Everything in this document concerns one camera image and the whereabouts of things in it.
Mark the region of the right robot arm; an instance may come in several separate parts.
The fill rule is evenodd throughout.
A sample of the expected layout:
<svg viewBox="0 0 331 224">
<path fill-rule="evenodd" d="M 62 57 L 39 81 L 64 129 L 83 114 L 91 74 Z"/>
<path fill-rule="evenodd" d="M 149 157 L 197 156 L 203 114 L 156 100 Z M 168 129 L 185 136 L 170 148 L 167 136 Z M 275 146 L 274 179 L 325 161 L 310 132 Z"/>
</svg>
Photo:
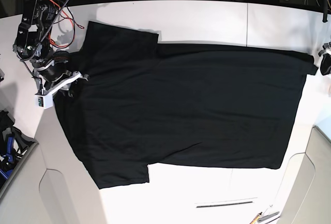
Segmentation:
<svg viewBox="0 0 331 224">
<path fill-rule="evenodd" d="M 69 53 L 66 48 L 72 45 L 57 44 L 51 38 L 53 25 L 68 20 L 72 31 L 84 29 L 78 24 L 68 8 L 70 0 L 28 0 L 25 2 L 13 51 L 25 65 L 30 62 L 32 69 L 27 71 L 37 84 L 38 94 L 51 90 L 72 97 L 76 81 L 69 82 L 74 73 L 67 69 Z"/>
</svg>

